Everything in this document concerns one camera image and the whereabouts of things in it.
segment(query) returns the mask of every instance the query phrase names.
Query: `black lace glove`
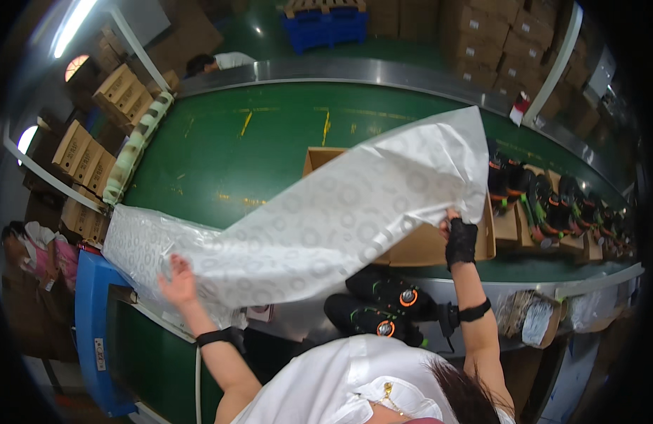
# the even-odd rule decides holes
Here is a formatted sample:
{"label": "black lace glove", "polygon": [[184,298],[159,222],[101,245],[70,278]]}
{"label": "black lace glove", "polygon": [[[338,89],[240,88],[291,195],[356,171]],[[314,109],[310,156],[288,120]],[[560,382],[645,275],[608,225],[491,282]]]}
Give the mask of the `black lace glove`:
{"label": "black lace glove", "polygon": [[463,224],[460,218],[451,220],[451,231],[445,254],[447,268],[456,262],[475,262],[475,242],[477,242],[477,225]]}

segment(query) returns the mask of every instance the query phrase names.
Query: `man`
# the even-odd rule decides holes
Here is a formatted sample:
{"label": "man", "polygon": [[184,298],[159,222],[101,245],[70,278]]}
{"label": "man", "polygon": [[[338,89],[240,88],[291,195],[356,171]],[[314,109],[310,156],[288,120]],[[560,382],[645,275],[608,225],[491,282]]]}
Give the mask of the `man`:
{"label": "man", "polygon": [[241,52],[219,53],[213,56],[198,54],[187,62],[186,70],[188,77],[194,77],[195,75],[236,68],[254,62],[256,62],[254,58]]}

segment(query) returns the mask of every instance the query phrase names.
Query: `fluorescent light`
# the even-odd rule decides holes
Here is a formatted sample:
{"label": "fluorescent light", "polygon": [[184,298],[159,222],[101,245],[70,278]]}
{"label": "fluorescent light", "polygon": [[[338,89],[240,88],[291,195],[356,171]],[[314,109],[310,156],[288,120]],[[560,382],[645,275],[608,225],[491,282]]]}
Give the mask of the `fluorescent light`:
{"label": "fluorescent light", "polygon": [[70,18],[67,20],[67,23],[60,33],[58,43],[56,44],[56,50],[53,53],[56,59],[59,59],[60,56],[62,56],[62,52],[65,51],[67,45],[70,43],[70,41],[72,41],[76,31],[81,26],[86,16],[88,16],[88,13],[91,12],[93,5],[95,5],[97,1],[98,0],[80,0],[76,5],[72,11],[72,14],[70,15]]}
{"label": "fluorescent light", "polygon": [[[27,154],[27,149],[29,148],[29,145],[32,142],[34,134],[38,128],[39,127],[37,125],[32,125],[31,127],[27,128],[25,132],[23,132],[20,136],[20,140],[17,142],[17,150],[21,151],[23,155]],[[17,165],[22,165],[22,161],[18,160]]]}

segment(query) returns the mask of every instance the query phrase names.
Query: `blue pallet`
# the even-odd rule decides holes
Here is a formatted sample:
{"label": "blue pallet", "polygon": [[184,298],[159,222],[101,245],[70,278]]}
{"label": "blue pallet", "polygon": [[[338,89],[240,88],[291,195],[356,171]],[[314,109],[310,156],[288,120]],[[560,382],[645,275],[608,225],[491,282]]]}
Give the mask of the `blue pallet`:
{"label": "blue pallet", "polygon": [[293,19],[282,17],[291,46],[297,54],[303,54],[305,49],[310,47],[333,48],[335,43],[344,41],[363,43],[366,38],[367,20],[368,13],[358,12],[350,7],[334,8],[327,14],[319,10],[309,10],[296,13]]}

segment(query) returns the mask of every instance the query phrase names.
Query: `hand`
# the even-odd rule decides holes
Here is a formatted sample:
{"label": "hand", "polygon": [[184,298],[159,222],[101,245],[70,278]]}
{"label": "hand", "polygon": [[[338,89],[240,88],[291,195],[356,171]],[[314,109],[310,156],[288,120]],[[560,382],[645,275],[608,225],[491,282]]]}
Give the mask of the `hand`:
{"label": "hand", "polygon": [[58,280],[60,276],[60,269],[56,268],[56,264],[51,261],[46,262],[46,272],[44,274],[44,280],[48,283],[50,280]]}
{"label": "hand", "polygon": [[461,215],[458,212],[456,212],[455,209],[452,208],[447,209],[447,218],[440,223],[440,234],[442,235],[442,237],[444,237],[444,239],[447,242],[449,241],[449,233],[450,233],[449,222],[454,218],[460,218],[460,217]]}
{"label": "hand", "polygon": [[167,283],[162,274],[157,276],[157,282],[166,300],[179,310],[183,310],[198,302],[197,282],[185,258],[173,253],[170,263],[173,277],[171,284]]}

